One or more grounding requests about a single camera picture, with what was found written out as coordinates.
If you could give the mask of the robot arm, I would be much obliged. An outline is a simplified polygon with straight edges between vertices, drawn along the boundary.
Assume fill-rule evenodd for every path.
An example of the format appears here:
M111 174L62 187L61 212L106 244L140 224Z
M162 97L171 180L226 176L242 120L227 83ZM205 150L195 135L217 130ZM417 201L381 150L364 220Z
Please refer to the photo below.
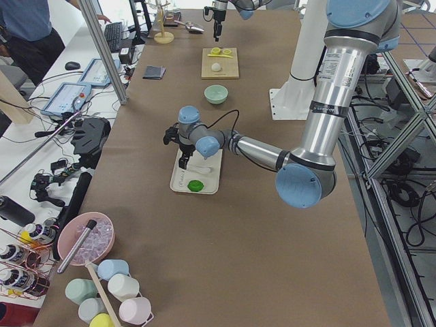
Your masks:
M402 4L402 1L327 1L326 54L305 130L295 149L285 151L233 129L213 129L201 122L200 113L193 106L180 109L178 122L166 130L163 143L179 145L182 155L178 165L182 169L194 152L209 158L228 148L276 172L277 193L290 206L316 205L336 184L332 153L365 59L397 46Z
M203 9L203 18L206 22L213 21L213 37L216 42L219 41L221 36L222 23L225 21L228 3L231 3L236 8L243 20L247 20L251 18L255 10L269 4L270 1L216 0L212 2L212 5L205 6Z

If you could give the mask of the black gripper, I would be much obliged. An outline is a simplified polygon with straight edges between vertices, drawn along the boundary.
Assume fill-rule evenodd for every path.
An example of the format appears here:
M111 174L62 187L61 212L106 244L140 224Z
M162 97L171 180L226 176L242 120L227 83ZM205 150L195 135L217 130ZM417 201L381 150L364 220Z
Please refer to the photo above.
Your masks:
M203 9L203 18L206 22L214 20L214 40L219 41L222 31L222 24L225 20L226 9L221 7L205 6Z
M178 128L176 126L169 127L164 134L163 143L165 145L169 145L169 143L176 143L179 146L179 149L182 151L181 157L178 159L178 166L180 169L186 170L187 164L189 163L189 157L193 155L195 151L195 146L192 144L187 144L182 141L182 138L178 132Z

